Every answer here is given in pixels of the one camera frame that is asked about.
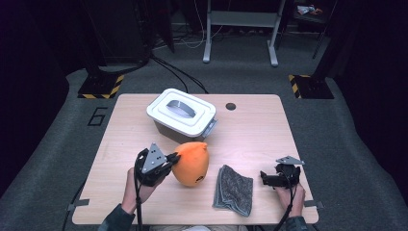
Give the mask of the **grey cloth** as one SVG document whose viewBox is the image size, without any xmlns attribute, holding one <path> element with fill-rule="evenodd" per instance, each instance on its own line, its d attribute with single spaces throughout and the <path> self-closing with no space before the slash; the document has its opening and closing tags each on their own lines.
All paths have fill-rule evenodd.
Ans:
<svg viewBox="0 0 408 231">
<path fill-rule="evenodd" d="M 243 217 L 252 210 L 253 179 L 237 173 L 228 165 L 223 165 L 217 175 L 213 206 L 229 209 Z"/>
</svg>

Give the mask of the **white desk frame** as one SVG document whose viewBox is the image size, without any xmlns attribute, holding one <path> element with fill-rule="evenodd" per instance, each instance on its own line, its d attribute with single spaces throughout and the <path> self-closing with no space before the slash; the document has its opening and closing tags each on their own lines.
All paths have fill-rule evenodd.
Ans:
<svg viewBox="0 0 408 231">
<path fill-rule="evenodd" d="M 207 0 L 207 35 L 202 59 L 203 63 L 208 64 L 211 60 L 213 26 L 243 26 L 272 29 L 270 40 L 267 41 L 269 61 L 271 66 L 277 67 L 278 60 L 274 44 L 283 16 L 286 0 L 278 1 L 279 7 L 276 13 L 254 13 L 215 11 L 212 9 L 212 0 Z"/>
</svg>

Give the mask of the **colourful item on shelf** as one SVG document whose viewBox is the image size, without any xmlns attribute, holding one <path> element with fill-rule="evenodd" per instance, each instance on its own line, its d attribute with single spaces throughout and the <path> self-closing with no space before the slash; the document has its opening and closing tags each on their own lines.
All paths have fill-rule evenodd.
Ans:
<svg viewBox="0 0 408 231">
<path fill-rule="evenodd" d="M 318 15 L 322 13 L 322 9 L 316 8 L 314 5 L 310 5 L 310 6 L 297 6 L 296 7 L 296 11 L 301 14 L 313 14 L 313 15 Z"/>
</svg>

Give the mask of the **grey plastic storage box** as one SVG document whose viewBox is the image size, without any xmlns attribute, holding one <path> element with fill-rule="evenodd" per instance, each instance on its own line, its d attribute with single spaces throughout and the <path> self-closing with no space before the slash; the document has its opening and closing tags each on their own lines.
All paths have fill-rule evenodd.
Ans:
<svg viewBox="0 0 408 231">
<path fill-rule="evenodd" d="M 174 131 L 157 121 L 155 121 L 155 125 L 162 135 L 180 144 L 190 141 L 204 141 L 211 134 L 210 130 L 205 130 L 204 133 L 198 137 L 188 137 L 187 135 Z"/>
</svg>

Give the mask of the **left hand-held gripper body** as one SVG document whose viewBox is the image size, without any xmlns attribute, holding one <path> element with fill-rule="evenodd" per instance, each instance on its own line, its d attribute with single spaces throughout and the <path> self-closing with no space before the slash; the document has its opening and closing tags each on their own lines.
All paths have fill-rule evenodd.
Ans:
<svg viewBox="0 0 408 231">
<path fill-rule="evenodd" d="M 167 157 L 159 146 L 152 142 L 138 154 L 135 161 L 135 178 L 144 186 L 153 187 L 169 170 L 165 168 Z"/>
</svg>

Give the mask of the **person's right hand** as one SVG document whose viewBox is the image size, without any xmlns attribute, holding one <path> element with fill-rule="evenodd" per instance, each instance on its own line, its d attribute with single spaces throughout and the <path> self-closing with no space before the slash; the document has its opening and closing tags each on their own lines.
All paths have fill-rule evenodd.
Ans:
<svg viewBox="0 0 408 231">
<path fill-rule="evenodd" d="M 287 210 L 288 206 L 292 204 L 291 211 L 288 214 L 289 218 L 302 216 L 305 190 L 300 184 L 297 184 L 292 190 L 286 188 L 276 188 L 275 191 L 278 194 L 281 206 L 284 210 Z"/>
</svg>

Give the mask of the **black striped stand base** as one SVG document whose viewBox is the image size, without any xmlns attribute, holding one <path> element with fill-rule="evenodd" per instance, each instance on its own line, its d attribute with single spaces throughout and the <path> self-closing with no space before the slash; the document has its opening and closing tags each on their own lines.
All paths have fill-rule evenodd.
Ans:
<svg viewBox="0 0 408 231">
<path fill-rule="evenodd" d="M 298 99 L 333 99 L 325 81 L 315 80 L 309 75 L 290 75 L 289 81 L 294 96 Z"/>
<path fill-rule="evenodd" d="M 79 88 L 78 97 L 86 99 L 114 98 L 123 79 L 123 75 L 102 77 L 99 80 L 91 79 L 89 77 Z"/>
</svg>

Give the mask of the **black cabinet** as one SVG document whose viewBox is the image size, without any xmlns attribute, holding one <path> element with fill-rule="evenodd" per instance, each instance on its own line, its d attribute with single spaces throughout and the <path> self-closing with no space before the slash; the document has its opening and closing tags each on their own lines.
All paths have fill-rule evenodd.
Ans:
<svg viewBox="0 0 408 231">
<path fill-rule="evenodd" d="M 83 0 L 107 64 L 141 64 L 146 42 L 136 0 Z"/>
</svg>

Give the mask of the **orange plush toy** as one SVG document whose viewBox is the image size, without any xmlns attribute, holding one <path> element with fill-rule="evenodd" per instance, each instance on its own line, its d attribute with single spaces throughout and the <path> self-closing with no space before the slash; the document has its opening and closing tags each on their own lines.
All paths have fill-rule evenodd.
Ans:
<svg viewBox="0 0 408 231">
<path fill-rule="evenodd" d="M 184 186 L 195 187 L 206 176 L 209 167 L 207 143 L 190 141 L 175 148 L 179 161 L 172 167 L 175 178 Z"/>
</svg>

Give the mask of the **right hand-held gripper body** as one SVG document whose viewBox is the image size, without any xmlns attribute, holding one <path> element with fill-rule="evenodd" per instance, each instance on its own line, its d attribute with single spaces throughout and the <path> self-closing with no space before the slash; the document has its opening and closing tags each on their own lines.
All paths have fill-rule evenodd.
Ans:
<svg viewBox="0 0 408 231">
<path fill-rule="evenodd" d="M 299 183 L 300 167 L 304 165 L 302 160 L 292 156 L 277 159 L 278 165 L 275 167 L 280 182 L 279 187 L 291 188 Z"/>
</svg>

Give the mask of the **person's left hand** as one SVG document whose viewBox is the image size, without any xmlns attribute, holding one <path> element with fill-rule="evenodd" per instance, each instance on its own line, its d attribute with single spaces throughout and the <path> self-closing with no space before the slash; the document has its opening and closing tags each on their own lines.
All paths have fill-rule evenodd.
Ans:
<svg viewBox="0 0 408 231">
<path fill-rule="evenodd" d="M 151 194 L 156 190 L 160 183 L 153 187 L 140 186 L 140 201 L 144 203 Z M 121 208 L 129 215 L 133 215 L 137 209 L 137 191 L 135 186 L 134 169 L 130 168 L 127 171 L 127 180 L 125 191 L 121 202 Z"/>
</svg>

